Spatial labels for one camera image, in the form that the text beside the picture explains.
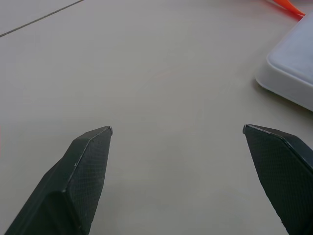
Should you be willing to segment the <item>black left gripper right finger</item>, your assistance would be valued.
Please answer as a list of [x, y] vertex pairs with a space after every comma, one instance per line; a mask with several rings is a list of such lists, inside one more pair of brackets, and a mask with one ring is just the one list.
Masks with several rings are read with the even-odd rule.
[[313, 151], [299, 137], [246, 124], [259, 181], [290, 235], [313, 233]]

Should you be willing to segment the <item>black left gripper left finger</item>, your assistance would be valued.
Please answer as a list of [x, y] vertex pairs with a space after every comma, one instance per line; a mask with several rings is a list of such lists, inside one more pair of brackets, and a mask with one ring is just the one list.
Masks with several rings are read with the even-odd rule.
[[7, 235], [87, 235], [103, 190], [113, 131], [105, 126], [72, 141], [42, 177]]

